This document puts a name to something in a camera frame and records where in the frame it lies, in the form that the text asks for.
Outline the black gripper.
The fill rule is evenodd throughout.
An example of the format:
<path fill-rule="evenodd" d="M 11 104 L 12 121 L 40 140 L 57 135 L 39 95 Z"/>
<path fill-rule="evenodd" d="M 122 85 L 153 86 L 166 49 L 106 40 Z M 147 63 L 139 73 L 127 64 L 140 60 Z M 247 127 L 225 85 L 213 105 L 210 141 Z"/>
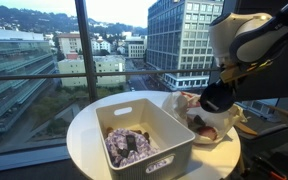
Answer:
<path fill-rule="evenodd" d="M 221 79 L 210 84 L 200 96 L 201 107 L 210 113 L 222 113 L 229 110 L 235 102 L 232 86 Z"/>

